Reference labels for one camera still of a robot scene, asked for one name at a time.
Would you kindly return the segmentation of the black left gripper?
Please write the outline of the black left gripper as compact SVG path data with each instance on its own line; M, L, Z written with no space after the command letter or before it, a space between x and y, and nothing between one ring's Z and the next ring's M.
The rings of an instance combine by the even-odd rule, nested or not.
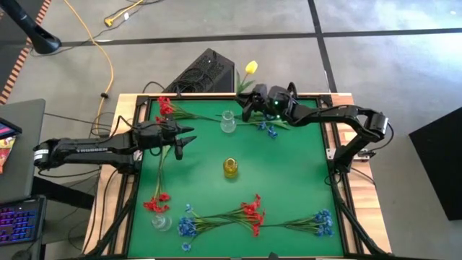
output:
M145 121L131 127L132 150L147 150L173 145L176 160L183 159L183 148L197 138L189 136L176 139L177 134L193 131L190 126L181 126L176 121Z

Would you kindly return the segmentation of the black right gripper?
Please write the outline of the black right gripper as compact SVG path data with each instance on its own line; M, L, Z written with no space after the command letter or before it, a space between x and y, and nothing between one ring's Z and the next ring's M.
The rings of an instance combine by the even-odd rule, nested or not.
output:
M243 107L242 120L248 122L253 111L264 112L267 105L262 103L266 97L269 102L269 113L283 121L297 121L300 119L297 89L290 84L286 89L273 86L268 90L266 84L257 84L251 92L241 92L235 101Z

